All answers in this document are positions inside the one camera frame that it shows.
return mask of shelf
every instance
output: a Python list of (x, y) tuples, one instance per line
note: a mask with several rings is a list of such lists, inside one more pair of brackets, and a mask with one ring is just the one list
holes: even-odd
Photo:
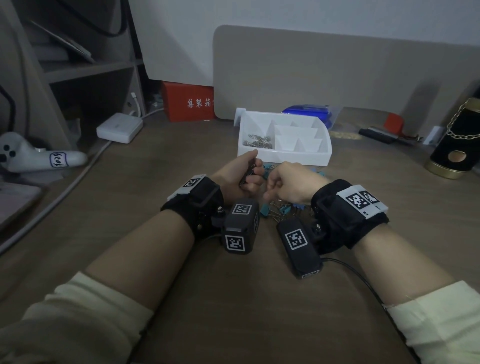
[(70, 62), (40, 62), (45, 77), (49, 84), (73, 80), (75, 78), (93, 76), (95, 74), (107, 73), (123, 70), (142, 64), (142, 60), (119, 61), (119, 62), (99, 62), (90, 63), (70, 63)]

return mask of sleeve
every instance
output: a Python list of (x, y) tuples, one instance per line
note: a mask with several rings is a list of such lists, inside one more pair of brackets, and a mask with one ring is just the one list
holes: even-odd
[(124, 363), (153, 312), (83, 273), (0, 330), (0, 362)]
[(480, 294), (465, 282), (387, 310), (422, 364), (480, 363)]

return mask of black cylindrical container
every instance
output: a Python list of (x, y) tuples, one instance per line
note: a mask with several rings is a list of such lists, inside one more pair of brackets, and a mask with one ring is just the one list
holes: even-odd
[(425, 168), (456, 180), (480, 160), (480, 89), (460, 106)]

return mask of gold chain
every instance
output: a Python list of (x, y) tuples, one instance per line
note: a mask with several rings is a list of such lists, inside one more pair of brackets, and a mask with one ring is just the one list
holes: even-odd
[(451, 136), (451, 137), (454, 138), (454, 139), (466, 139), (466, 140), (471, 140), (471, 139), (480, 138), (480, 134), (476, 134), (476, 135), (459, 135), (459, 134), (455, 134), (455, 133), (452, 132), (452, 130), (451, 130), (454, 122), (457, 120), (458, 116), (460, 115), (460, 113), (462, 112), (462, 110), (465, 108), (465, 106), (467, 105), (467, 103), (468, 103), (469, 100), (470, 100), (470, 99), (467, 99), (462, 105), (460, 105), (460, 107), (458, 108), (458, 111), (455, 113), (455, 115), (452, 117), (451, 121), (448, 123), (446, 135)]

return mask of red cardboard box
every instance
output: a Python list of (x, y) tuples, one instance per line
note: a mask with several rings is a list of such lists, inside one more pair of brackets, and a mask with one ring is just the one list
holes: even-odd
[(213, 111), (213, 87), (162, 81), (165, 113), (170, 121), (209, 120)]

